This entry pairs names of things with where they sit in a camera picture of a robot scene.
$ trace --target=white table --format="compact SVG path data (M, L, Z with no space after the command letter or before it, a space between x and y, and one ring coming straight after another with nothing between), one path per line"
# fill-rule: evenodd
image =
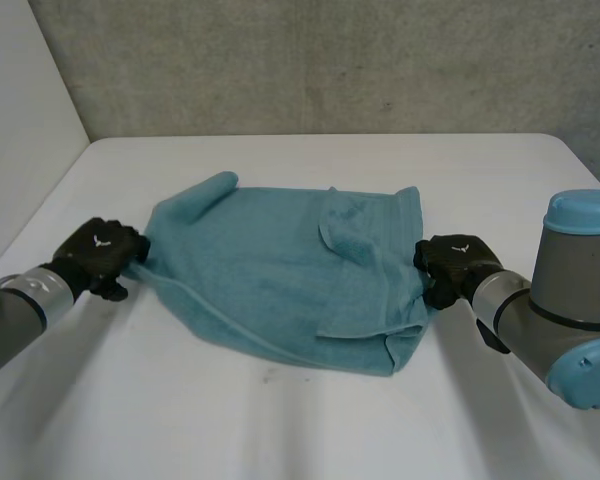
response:
M416 185L425 236L477 234L528 277L551 195L600 188L544 135L110 139L80 157L0 275L46 261L92 216L142 229L156 202L222 170L243 186ZM572 410L485 347L461 302L385 379L209 345L130 287L121 305L85 295L0 373L1 480L600 479L600 412Z

